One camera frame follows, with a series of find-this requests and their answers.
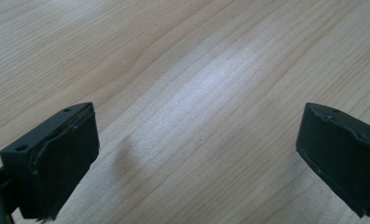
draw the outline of wooden table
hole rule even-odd
[[[306,102],[370,123],[370,1],[0,1],[0,149],[89,101],[54,223],[370,223],[295,152]]]

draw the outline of worn plastic surface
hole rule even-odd
[[[370,125],[328,106],[306,104],[296,148],[358,216],[370,217]]]
[[[19,188],[25,218],[55,219],[98,156],[92,103],[70,106],[3,150],[7,175]]]

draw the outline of dark green plastic part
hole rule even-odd
[[[0,218],[7,223],[19,207],[25,218],[55,219],[99,146],[93,104],[84,103],[59,111],[2,149]]]
[[[359,217],[370,217],[370,125],[337,109],[308,103],[296,148]]]

